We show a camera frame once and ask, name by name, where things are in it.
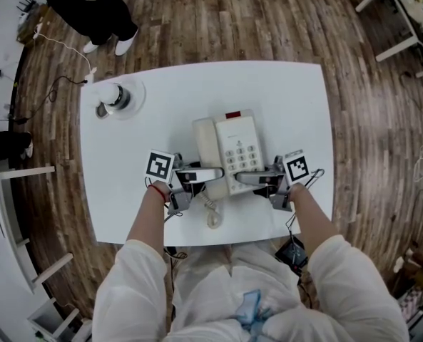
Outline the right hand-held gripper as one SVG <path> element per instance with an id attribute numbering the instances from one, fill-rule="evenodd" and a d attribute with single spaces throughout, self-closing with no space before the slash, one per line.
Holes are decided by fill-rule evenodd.
<path id="1" fill-rule="evenodd" d="M 273 209 L 291 212 L 290 188 L 309 175 L 305 152 L 296 150 L 277 155 L 265 171 L 236 172 L 233 178 L 245 185 L 264 186 L 253 193 L 270 200 Z"/>

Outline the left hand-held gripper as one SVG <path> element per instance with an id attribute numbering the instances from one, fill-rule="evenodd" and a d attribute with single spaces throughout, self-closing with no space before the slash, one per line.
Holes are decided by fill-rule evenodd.
<path id="1" fill-rule="evenodd" d="M 157 150 L 149 152 L 146 165 L 146 179 L 151 181 L 149 185 L 160 181 L 170 189 L 165 201 L 169 215 L 177 215 L 189 209 L 194 197 L 194 184 L 219 180 L 224 174 L 221 167 L 197 167 L 195 162 L 186 164 L 179 153 Z"/>

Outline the beige desk telephone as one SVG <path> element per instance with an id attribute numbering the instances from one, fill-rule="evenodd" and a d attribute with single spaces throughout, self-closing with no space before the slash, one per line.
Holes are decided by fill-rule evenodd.
<path id="1" fill-rule="evenodd" d="M 260 189 L 260 186 L 236 179 L 240 172 L 265 170 L 260 141 L 251 110 L 202 118 L 193 122 L 200 166 L 217 168 L 219 178 L 205 182 L 199 194 L 207 209 L 207 225 L 219 227 L 223 217 L 217 201 Z"/>

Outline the person's right forearm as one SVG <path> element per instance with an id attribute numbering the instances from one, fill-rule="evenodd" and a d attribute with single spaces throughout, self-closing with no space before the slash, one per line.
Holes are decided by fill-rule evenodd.
<path id="1" fill-rule="evenodd" d="M 309 257 L 327 239 L 338 235 L 336 226 L 322 211 L 308 188 L 300 183 L 290 188 L 289 198 L 295 207 L 302 242 Z"/>

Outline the person's left forearm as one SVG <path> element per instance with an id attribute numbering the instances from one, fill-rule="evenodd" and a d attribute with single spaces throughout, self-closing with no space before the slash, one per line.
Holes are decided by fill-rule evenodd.
<path id="1" fill-rule="evenodd" d="M 159 253 L 163 252 L 164 205 L 169 194 L 170 189 L 164 182 L 155 181 L 148 186 L 127 241 L 138 240 Z"/>

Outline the white work table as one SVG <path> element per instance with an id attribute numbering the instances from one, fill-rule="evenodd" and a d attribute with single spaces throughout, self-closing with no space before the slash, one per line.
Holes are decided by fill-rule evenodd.
<path id="1" fill-rule="evenodd" d="M 322 69 L 309 63 L 230 61 L 159 68 L 119 76 L 139 85 L 129 118 L 100 119 L 96 106 L 108 81 L 80 94 L 81 162 L 91 222 L 100 242 L 122 244 L 146 191 L 149 152 L 178 152 L 198 159 L 194 120 L 244 109 L 253 111 L 265 163 L 303 150 L 310 170 L 325 172 L 311 193 L 325 214 L 334 198 L 329 103 Z"/>

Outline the black battery pack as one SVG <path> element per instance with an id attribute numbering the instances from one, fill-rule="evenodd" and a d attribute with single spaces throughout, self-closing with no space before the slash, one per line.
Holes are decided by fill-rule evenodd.
<path id="1" fill-rule="evenodd" d="M 291 236 L 275 253 L 275 258 L 289 266 L 290 270 L 302 275 L 302 269 L 308 263 L 304 244 L 295 236 Z"/>

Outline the white lamp on clear base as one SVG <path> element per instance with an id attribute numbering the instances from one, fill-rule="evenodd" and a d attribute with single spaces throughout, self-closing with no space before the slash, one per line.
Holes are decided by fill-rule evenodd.
<path id="1" fill-rule="evenodd" d="M 146 87 L 140 79 L 100 83 L 93 91 L 98 119 L 128 120 L 135 117 L 146 102 Z"/>

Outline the person's white smock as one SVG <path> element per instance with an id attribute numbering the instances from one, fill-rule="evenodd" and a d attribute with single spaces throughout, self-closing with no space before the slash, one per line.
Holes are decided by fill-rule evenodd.
<path id="1" fill-rule="evenodd" d="M 175 318 L 167 323 L 167 267 L 148 245 L 127 242 L 98 289 L 93 342 L 409 342 L 376 267 L 340 235 L 322 243 L 308 264 L 319 310 L 303 305 L 297 277 L 264 244 L 233 247 L 229 264 L 223 256 L 201 249 L 179 266 Z M 234 314 L 243 294 L 256 289 L 273 315 L 254 337 Z"/>

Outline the light blue ribbon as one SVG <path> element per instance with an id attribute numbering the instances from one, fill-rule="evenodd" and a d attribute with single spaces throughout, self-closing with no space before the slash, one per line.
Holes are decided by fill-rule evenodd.
<path id="1" fill-rule="evenodd" d="M 261 290 L 256 289 L 243 294 L 243 302 L 237 308 L 234 317 L 251 336 L 259 336 L 263 324 L 273 315 L 271 308 L 263 309 Z"/>

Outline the dark-top table with white legs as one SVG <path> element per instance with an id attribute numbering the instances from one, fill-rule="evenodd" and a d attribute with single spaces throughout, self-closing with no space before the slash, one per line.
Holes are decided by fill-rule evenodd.
<path id="1" fill-rule="evenodd" d="M 423 77 L 423 24 L 418 24 L 407 14 L 400 0 L 361 0 L 355 11 L 367 19 L 368 26 L 375 33 L 387 39 L 376 53 L 376 62 L 381 63 L 412 49 L 418 54 L 422 66 L 415 76 Z"/>

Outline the white side table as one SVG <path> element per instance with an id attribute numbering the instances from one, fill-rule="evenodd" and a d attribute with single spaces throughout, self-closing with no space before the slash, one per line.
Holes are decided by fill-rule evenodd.
<path id="1" fill-rule="evenodd" d="M 30 242 L 30 239 L 24 238 L 21 234 L 10 180 L 45 175 L 53 173 L 55 170 L 54 166 L 47 166 L 0 172 L 0 222 L 6 236 L 4 242 L 0 244 L 0 270 L 10 280 L 22 286 L 31 294 L 48 278 L 67 265 L 73 259 L 73 254 L 65 254 L 38 276 L 33 275 L 28 265 L 30 258 L 26 251 L 26 245 Z"/>

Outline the brown cardboard box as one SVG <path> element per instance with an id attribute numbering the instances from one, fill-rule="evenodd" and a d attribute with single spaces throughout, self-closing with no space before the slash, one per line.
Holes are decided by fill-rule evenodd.
<path id="1" fill-rule="evenodd" d="M 29 11 L 20 15 L 16 30 L 16 41 L 18 43 L 26 45 L 33 40 L 36 27 L 41 23 L 48 10 L 49 6 L 46 4 L 34 4 Z"/>

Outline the tan cardboard box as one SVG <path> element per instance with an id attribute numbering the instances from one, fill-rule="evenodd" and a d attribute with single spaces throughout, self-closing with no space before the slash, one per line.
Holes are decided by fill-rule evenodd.
<path id="1" fill-rule="evenodd" d="M 418 24 L 423 24 L 423 5 L 415 0 L 400 0 L 407 14 Z"/>

